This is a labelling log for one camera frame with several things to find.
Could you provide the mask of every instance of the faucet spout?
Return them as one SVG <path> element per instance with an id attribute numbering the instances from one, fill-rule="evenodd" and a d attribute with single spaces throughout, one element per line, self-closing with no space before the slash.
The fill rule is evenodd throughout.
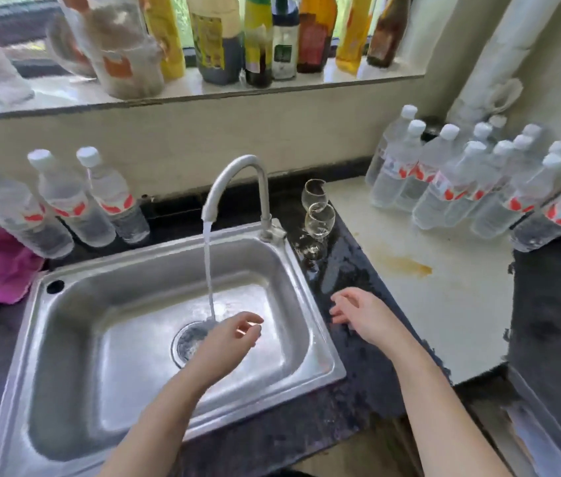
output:
<path id="1" fill-rule="evenodd" d="M 269 241 L 272 238 L 271 233 L 271 214 L 269 213 L 269 187 L 267 183 L 267 173 L 262 167 L 260 159 L 254 155 L 241 156 L 234 159 L 219 174 L 207 195 L 207 200 L 201 212 L 201 219 L 205 223 L 213 223 L 219 213 L 219 200 L 228 186 L 229 181 L 237 175 L 238 172 L 245 167 L 254 167 L 258 174 L 258 191 L 260 194 L 260 221 L 262 223 L 262 231 L 260 236 L 263 240 Z"/>

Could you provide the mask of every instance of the sink drain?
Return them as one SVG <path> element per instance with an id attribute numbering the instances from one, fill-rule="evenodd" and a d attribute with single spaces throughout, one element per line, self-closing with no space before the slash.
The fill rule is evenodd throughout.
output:
<path id="1" fill-rule="evenodd" d="M 175 335 L 170 347 L 170 354 L 179 368 L 183 368 L 194 356 L 197 348 L 214 326 L 216 326 L 216 322 L 212 320 L 195 321 L 184 326 Z"/>

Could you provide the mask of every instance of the stainless steel sink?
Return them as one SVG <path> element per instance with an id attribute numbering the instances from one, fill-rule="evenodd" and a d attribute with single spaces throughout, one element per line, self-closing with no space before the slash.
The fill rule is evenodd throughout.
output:
<path id="1" fill-rule="evenodd" d="M 202 398 L 186 439 L 346 374 L 289 244 L 262 241 L 260 230 L 212 233 L 217 320 L 249 310 L 265 323 Z M 175 240 L 35 281 L 0 408 L 0 476 L 97 473 L 179 371 L 177 334 L 209 315 L 203 251 L 201 236 Z"/>

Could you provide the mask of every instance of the forearm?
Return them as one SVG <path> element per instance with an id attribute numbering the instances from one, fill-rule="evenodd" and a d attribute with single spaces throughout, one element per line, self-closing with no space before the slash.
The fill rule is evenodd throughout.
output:
<path id="1" fill-rule="evenodd" d="M 181 370 L 141 413 L 99 477 L 165 477 L 205 390 L 193 372 Z"/>
<path id="2" fill-rule="evenodd" d="M 430 355 L 402 344 L 393 363 L 425 475 L 510 477 Z"/>

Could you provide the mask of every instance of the water stream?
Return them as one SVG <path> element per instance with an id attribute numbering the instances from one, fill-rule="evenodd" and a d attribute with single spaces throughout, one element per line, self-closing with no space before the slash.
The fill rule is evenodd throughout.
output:
<path id="1" fill-rule="evenodd" d="M 216 321 L 214 314 L 214 295 L 212 293 L 212 273 L 210 272 L 210 232 L 212 232 L 212 223 L 203 223 L 203 239 L 204 256 L 205 256 L 205 280 L 207 281 L 207 296 L 210 298 L 210 311 L 212 312 L 212 321 Z"/>

